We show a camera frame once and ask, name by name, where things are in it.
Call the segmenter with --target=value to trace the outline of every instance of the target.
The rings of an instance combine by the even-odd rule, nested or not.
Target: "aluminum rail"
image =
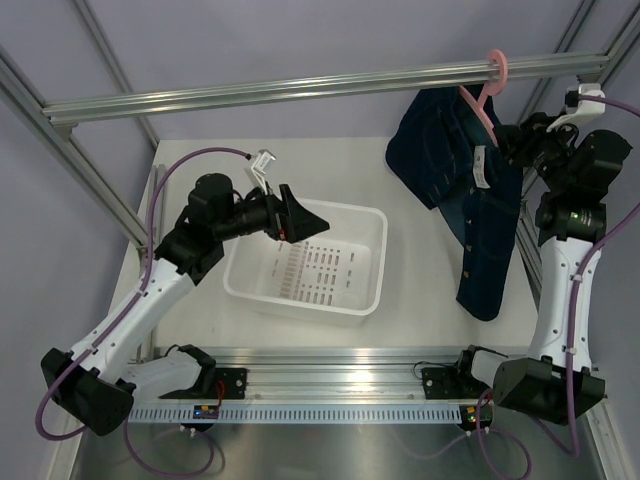
[[[514,58],[509,61],[509,78],[598,74],[606,67],[608,61],[609,57],[601,53],[556,53]],[[388,72],[278,80],[51,102],[45,105],[43,113],[51,119],[53,125],[68,125],[112,118],[238,105],[483,83],[491,80],[497,73],[497,67],[494,64],[480,60]]]
[[[571,20],[567,25],[567,28],[562,33],[560,40],[558,40],[556,48],[553,50],[555,53],[568,52],[569,50],[571,50],[573,43],[582,30],[582,27],[593,12],[597,1],[598,0],[582,0],[580,2],[575,12],[573,13]],[[544,98],[547,96],[550,87],[550,78],[541,78],[540,80],[538,80],[535,88],[533,89],[533,92],[531,92],[529,100],[527,100],[527,104],[520,113],[518,123],[524,122],[538,108],[540,103],[542,103],[542,100],[544,100]]]
[[[636,3],[607,49],[606,53],[611,58],[611,62],[597,80],[603,90],[611,85],[624,70],[625,65],[638,49],[638,40],[640,40],[640,2]]]
[[[105,34],[95,12],[91,8],[88,0],[70,0],[72,8],[78,14],[78,19],[83,24],[89,37],[93,41],[96,50],[100,54],[105,68],[109,72],[109,75],[113,79],[113,82],[118,86],[123,93],[133,93],[133,87],[131,82],[127,78],[124,68],[118,61],[118,57],[113,51],[113,47],[109,43],[109,39]],[[153,125],[148,119],[141,117],[135,119],[136,123],[140,127],[141,132],[147,138],[147,141],[151,145],[151,148],[155,151],[158,149],[158,143],[160,139],[158,134],[153,128]]]
[[[129,241],[136,248],[143,247],[146,231],[142,221],[107,182],[80,144],[73,137],[67,142],[58,135],[42,115],[41,96],[23,77],[9,54],[0,46],[0,101],[13,111],[73,179],[111,216]]]

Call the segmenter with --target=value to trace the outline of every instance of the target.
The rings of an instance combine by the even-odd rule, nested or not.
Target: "denim jacket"
[[[478,96],[482,86],[469,91]],[[491,99],[485,111],[499,121]],[[476,146],[485,146],[484,176],[477,188]],[[389,167],[429,209],[439,207],[464,246],[458,302],[480,320],[494,319],[515,244],[522,169],[500,155],[457,88],[421,90],[387,146]]]

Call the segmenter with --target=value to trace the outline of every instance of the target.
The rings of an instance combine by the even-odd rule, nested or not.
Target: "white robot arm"
[[[288,185],[280,185],[280,195],[263,181],[236,202],[228,177],[200,177],[175,228],[155,250],[148,274],[70,351],[54,348],[42,359],[49,388],[60,383],[53,400],[97,435],[106,435],[127,418],[134,401],[176,391],[190,398],[216,395],[216,362],[191,345],[147,364],[128,366],[127,361],[167,311],[222,259],[224,241],[262,230],[274,240],[295,243],[329,229],[298,203]]]
[[[581,85],[575,93],[604,96],[597,84]],[[604,105],[592,101],[576,104],[572,101],[575,93],[568,93],[564,115],[534,114],[522,125],[502,131],[501,147],[506,155],[516,164],[536,168],[549,187],[536,212],[543,285],[527,357],[511,359],[470,346],[458,361],[463,376],[492,388],[497,405],[561,425],[568,422],[568,375],[574,379],[576,416],[604,397],[604,380],[591,375],[588,348],[591,287],[601,252],[595,252],[586,266],[581,263],[605,235],[606,207],[601,200],[631,151],[626,140],[607,130],[591,132],[574,147],[575,127],[604,111]],[[575,299],[573,345],[568,348],[570,294],[575,282],[580,289]],[[568,353],[573,356],[571,371],[567,371]]]

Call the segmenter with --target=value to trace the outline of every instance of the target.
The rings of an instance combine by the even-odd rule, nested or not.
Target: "pink hanger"
[[[469,90],[464,87],[460,87],[460,95],[462,95],[462,98],[465,99],[471,109],[478,116],[482,125],[484,125],[484,128],[487,129],[487,133],[491,137],[493,144],[498,146],[498,140],[493,133],[493,122],[491,122],[489,116],[485,113],[484,104],[487,102],[489,95],[493,97],[494,95],[498,95],[504,89],[507,84],[509,66],[507,63],[507,57],[500,50],[491,50],[487,55],[487,60],[492,60],[498,64],[498,70],[500,72],[498,80],[485,83],[478,100],[476,100],[473,95],[469,93]]]

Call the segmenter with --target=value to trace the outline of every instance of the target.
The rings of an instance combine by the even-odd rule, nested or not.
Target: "gray wall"
[[[47,97],[115,93],[66,0],[11,0],[0,44]],[[0,102],[0,476],[35,479],[54,444],[33,427],[45,392],[39,363],[69,348],[107,312],[126,240],[109,218]],[[137,204],[152,160],[130,120],[78,129],[106,177]],[[57,407],[47,414],[55,430]]]

